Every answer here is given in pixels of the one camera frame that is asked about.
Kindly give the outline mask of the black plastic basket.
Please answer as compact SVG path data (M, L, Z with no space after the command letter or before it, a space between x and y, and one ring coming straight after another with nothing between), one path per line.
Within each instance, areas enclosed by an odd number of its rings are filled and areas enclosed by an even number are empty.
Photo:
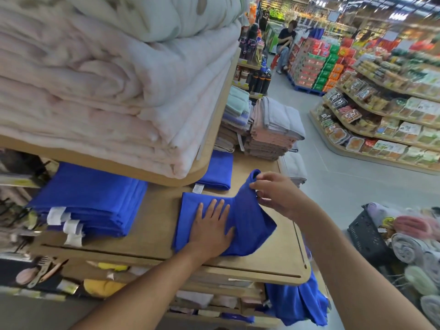
M388 247L368 214L367 205L362 205L362 209L348 227L355 249L374 267L387 266L397 261L394 251Z

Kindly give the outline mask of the stack of pink quilts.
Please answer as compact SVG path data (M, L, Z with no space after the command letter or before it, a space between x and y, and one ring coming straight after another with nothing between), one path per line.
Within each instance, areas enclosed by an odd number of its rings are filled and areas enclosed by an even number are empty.
M239 20L147 43L67 0L0 0L0 135L182 179L238 48Z

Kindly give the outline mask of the white patterned quilt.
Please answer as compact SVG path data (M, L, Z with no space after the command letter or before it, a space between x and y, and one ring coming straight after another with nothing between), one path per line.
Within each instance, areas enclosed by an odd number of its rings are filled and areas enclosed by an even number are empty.
M82 14L143 42L187 38L229 26L249 0L67 0Z

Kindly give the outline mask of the pile of rolled towels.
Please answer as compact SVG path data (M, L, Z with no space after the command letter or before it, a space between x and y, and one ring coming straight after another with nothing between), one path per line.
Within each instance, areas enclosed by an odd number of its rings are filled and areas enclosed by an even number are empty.
M408 289L414 304L440 330L440 208L364 206L388 260L393 285Z

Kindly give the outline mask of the wooden display table shelf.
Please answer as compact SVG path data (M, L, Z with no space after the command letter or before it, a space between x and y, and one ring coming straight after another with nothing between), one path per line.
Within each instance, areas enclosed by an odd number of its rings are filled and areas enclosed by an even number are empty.
M30 246L32 255L102 261L109 264L155 266L173 255L172 242L184 192L191 187L150 184L129 234L124 238L85 238L82 248L65 245L67 236L48 231ZM207 262L199 276L251 282L300 285L310 278L311 265L300 229L275 210L262 209L277 228L265 243L245 257L218 257Z

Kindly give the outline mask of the row of dark water bottles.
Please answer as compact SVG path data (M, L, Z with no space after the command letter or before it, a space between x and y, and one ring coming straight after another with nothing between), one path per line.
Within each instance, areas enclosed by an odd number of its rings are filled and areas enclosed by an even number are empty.
M267 95L272 71L267 65L266 44L257 23L242 27L239 37L239 61L232 84L250 94L252 100Z

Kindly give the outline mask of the person's right forearm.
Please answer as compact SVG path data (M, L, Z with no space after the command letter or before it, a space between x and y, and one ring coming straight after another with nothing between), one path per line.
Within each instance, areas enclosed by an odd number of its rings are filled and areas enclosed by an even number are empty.
M436 330L348 241L312 200L293 206L292 221L321 271L345 330Z

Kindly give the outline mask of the stack of red green boxes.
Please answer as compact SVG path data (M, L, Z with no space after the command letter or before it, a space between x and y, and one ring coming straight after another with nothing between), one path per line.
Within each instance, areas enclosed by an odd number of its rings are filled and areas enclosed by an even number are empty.
M344 71L355 62L356 50L349 46L350 39L342 43L326 37L301 37L291 48L287 78L293 89L322 97L333 89Z

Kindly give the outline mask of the stack of mint purple towels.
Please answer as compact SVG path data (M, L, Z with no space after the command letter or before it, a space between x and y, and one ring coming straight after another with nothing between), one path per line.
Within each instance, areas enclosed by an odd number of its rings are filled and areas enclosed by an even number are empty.
M252 109L249 93L231 86L214 150L232 154L239 147L244 152L243 140L250 131Z

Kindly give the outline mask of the crumpled blue cloth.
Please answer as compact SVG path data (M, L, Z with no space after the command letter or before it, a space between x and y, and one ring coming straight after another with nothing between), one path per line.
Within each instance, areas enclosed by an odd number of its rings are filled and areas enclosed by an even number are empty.
M328 324L328 298L321 293L313 272L309 280L298 286L265 283L268 305L264 307L266 315L274 316L285 326L310 320L317 326Z

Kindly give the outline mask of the hanging hair brushes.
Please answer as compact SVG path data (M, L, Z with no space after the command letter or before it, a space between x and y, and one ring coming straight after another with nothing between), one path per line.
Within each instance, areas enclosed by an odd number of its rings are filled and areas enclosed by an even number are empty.
M67 261L61 257L43 256L32 267L20 271L15 283L28 289L35 288L57 274Z

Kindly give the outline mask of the person's left forearm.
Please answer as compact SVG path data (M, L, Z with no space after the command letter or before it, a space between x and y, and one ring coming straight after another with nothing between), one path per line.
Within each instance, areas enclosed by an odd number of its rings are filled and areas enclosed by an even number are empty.
M177 291L223 244L191 242L106 299L69 330L154 330Z

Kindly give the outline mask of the blue microfibre towel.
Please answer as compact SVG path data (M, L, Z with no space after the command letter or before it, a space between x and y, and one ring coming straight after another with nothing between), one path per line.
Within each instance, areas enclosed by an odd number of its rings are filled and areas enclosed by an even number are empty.
M259 169L250 172L237 194L232 198L224 198L224 206L230 206L225 233L234 227L234 238L221 256L248 256L259 249L277 228L276 222L259 205L256 191L250 188L250 184L256 181L260 172ZM182 194L172 243L175 252L181 250L188 243L199 204L203 204L202 214L205 215L207 207L213 199L219 202L222 198L188 192Z

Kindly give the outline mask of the small folded blue towel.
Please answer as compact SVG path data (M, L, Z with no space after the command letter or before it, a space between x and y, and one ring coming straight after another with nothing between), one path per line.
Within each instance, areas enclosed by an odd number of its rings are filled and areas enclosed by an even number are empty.
M196 184L216 190L229 190L233 171L233 153L213 150L208 169Z

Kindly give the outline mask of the curved shelf of snack packets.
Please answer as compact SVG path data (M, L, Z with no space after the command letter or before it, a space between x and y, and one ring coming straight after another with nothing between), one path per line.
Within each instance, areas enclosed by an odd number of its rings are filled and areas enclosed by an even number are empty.
M367 49L310 119L340 156L440 176L440 47Z

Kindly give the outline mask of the folded light grey towels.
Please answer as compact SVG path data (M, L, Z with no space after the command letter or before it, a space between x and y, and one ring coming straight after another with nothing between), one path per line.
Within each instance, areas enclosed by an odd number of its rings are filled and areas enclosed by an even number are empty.
M280 173L300 188L307 181L307 172L304 161L299 153L288 151L278 158Z

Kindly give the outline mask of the stack of pink grey towels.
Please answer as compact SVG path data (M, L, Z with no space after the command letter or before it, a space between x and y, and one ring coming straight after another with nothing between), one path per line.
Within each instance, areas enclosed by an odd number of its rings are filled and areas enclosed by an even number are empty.
M245 155L277 161L306 138L299 111L267 96L256 102L250 121L244 140Z

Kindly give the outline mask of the stack of folded blue towels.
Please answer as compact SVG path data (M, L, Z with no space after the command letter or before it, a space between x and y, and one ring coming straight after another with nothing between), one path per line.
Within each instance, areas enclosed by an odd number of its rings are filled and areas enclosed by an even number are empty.
M121 238L129 234L147 188L145 181L60 162L28 207L52 230L62 230L64 223L48 221L49 212L61 208L86 235Z

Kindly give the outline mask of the person's left hand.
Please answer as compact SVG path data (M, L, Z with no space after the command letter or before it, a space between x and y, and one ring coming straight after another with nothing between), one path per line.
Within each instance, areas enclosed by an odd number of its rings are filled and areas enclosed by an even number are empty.
M201 223L195 226L194 220L191 227L187 247L195 252L195 255L202 263L218 257L230 246L225 243L225 235L228 233L228 231L226 231L226 224L230 206L224 205L225 222L221 223L215 220L215 208L218 202L217 199L213 199L206 211L202 212L203 220Z

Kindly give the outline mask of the yellow folded cloth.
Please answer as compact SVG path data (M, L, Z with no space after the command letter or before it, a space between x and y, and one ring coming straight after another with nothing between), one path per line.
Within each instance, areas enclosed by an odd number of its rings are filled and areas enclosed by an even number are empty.
M124 283L117 283L114 281L102 281L94 279L85 279L83 281L83 287L88 294L102 299L110 297L125 286L126 284Z

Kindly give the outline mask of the person's right hand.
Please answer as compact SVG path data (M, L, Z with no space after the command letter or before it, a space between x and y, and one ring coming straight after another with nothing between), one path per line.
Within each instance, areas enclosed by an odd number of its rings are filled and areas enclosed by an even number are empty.
M262 172L256 177L256 181L272 181L270 191L254 190L260 205L277 211L291 221L298 220L313 208L314 202L287 176L276 172Z

